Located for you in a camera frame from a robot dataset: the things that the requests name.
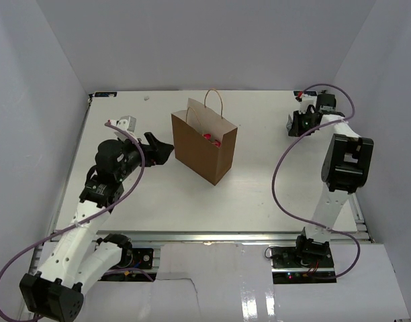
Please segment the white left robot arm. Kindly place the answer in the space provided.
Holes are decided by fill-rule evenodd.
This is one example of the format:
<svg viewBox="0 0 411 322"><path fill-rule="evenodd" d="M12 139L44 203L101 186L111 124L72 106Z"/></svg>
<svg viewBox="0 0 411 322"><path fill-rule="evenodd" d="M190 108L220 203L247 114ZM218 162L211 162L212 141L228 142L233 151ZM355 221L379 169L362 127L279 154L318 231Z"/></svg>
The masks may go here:
<svg viewBox="0 0 411 322"><path fill-rule="evenodd" d="M111 215L113 204L124 197L123 181L139 168L163 165L174 147L146 132L147 143L105 140L97 147L95 165L87 174L79 204L50 257L35 274L25 274L19 287L32 313L54 321L74 321L90 288L112 267L124 268L132 261L130 239L110 234L98 248L87 251L99 228Z"/></svg>

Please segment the blue label corner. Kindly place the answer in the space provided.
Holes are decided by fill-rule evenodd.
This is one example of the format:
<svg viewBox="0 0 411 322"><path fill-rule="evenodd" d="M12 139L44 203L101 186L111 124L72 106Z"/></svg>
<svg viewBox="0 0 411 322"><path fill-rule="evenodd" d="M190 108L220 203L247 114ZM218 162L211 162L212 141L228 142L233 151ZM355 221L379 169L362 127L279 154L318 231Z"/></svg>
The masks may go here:
<svg viewBox="0 0 411 322"><path fill-rule="evenodd" d="M293 91L293 95L296 96L296 97L301 97L302 95L309 95L309 96L312 96L312 97L316 97L318 94L317 94L316 91L304 91L304 92Z"/></svg>
<svg viewBox="0 0 411 322"><path fill-rule="evenodd" d="M117 92L111 91L111 92L95 92L94 97L116 97L118 95Z"/></svg>

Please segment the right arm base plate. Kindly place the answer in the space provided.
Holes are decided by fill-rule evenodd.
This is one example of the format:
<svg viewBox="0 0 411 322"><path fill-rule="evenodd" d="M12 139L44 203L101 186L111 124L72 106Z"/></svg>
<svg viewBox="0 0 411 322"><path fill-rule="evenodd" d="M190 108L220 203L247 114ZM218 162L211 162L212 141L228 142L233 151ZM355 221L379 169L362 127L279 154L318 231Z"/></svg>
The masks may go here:
<svg viewBox="0 0 411 322"><path fill-rule="evenodd" d="M266 259L271 261L274 269L300 268L307 272L313 269L331 271L334 270L334 261L330 249L324 255L298 254L295 247L272 246L265 249Z"/></svg>

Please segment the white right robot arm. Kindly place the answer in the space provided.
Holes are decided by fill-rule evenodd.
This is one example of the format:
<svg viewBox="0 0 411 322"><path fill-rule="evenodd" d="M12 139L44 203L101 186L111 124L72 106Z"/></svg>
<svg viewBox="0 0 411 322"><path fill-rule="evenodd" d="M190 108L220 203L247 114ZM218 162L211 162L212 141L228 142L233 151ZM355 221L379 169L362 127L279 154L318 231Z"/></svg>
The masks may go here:
<svg viewBox="0 0 411 322"><path fill-rule="evenodd" d="M350 195L365 185L373 153L373 140L354 132L336 110L336 97L320 93L313 98L298 94L300 108L288 117L290 137L300 137L316 126L331 122L333 135L321 169L324 183L311 223L298 236L295 262L304 268L319 264L329 254L329 230Z"/></svg>

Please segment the blue label left corner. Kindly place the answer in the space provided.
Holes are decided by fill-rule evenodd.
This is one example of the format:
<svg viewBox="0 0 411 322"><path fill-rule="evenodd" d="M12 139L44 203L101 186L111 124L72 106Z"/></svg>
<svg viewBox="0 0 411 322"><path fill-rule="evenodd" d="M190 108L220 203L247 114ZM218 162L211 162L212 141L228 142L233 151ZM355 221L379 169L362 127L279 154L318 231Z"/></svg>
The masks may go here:
<svg viewBox="0 0 411 322"><path fill-rule="evenodd" d="M111 91L111 92L95 92L94 97L116 97L118 95L117 92Z"/></svg>

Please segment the brown paper bag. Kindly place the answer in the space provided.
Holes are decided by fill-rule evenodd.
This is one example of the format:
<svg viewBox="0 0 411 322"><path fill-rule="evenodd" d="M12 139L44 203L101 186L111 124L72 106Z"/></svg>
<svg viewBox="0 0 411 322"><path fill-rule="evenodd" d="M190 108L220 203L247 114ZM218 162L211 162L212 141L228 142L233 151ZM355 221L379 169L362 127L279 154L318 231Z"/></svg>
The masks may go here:
<svg viewBox="0 0 411 322"><path fill-rule="evenodd" d="M176 159L212 185L231 169L238 133L223 111L221 94L209 89L202 102L189 98L186 109L171 114ZM212 135L211 140L204 138L206 133ZM212 140L221 141L221 146Z"/></svg>

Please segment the blue silver snack packet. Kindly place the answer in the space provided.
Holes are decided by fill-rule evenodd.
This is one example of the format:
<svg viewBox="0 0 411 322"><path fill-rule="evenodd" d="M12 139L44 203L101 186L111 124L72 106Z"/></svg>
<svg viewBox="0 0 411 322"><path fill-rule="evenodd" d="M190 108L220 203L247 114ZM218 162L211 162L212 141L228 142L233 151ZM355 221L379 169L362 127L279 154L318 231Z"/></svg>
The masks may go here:
<svg viewBox="0 0 411 322"><path fill-rule="evenodd" d="M291 115L288 115L288 120L287 120L287 124L286 124L287 131L289 131L292 128L292 123L293 123L293 119L292 119Z"/></svg>

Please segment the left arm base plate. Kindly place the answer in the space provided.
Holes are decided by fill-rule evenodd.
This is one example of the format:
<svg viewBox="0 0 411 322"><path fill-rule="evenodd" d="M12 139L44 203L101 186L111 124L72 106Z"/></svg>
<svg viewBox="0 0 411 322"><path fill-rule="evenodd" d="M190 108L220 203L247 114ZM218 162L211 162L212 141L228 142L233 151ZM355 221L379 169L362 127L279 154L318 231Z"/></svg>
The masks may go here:
<svg viewBox="0 0 411 322"><path fill-rule="evenodd" d="M154 258L154 250L152 248L132 248L122 251L121 260L111 267L115 269L139 268L143 270L151 269Z"/></svg>

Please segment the white cardboard front panel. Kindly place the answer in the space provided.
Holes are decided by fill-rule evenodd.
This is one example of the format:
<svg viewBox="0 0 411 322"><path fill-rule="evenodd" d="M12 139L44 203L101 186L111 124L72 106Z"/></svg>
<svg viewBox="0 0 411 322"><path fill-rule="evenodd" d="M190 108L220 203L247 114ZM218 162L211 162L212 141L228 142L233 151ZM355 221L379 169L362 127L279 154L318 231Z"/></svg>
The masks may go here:
<svg viewBox="0 0 411 322"><path fill-rule="evenodd" d="M79 321L394 321L407 319L380 244L334 244L330 284L273 284L263 246L167 244L155 282L98 282Z"/></svg>

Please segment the aluminium front rail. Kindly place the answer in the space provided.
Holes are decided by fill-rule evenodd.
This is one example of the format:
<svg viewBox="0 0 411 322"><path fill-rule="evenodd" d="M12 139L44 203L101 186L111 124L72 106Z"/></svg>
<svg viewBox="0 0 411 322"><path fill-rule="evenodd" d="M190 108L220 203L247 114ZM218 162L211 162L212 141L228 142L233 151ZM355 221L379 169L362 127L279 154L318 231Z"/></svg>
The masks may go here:
<svg viewBox="0 0 411 322"><path fill-rule="evenodd" d="M126 231L133 242L294 242L300 232L163 232L163 231Z"/></svg>

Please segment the blue label right corner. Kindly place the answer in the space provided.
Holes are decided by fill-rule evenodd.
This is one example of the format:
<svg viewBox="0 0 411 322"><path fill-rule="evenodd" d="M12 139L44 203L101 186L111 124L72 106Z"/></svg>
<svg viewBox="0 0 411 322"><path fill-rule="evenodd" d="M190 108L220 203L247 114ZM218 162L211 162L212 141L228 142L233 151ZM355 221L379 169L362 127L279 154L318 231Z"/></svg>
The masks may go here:
<svg viewBox="0 0 411 322"><path fill-rule="evenodd" d="M293 91L293 95L296 96L296 97L301 97L302 95L309 95L309 96L312 96L312 97L316 97L318 94L317 94L316 91L304 91L304 92Z"/></svg>

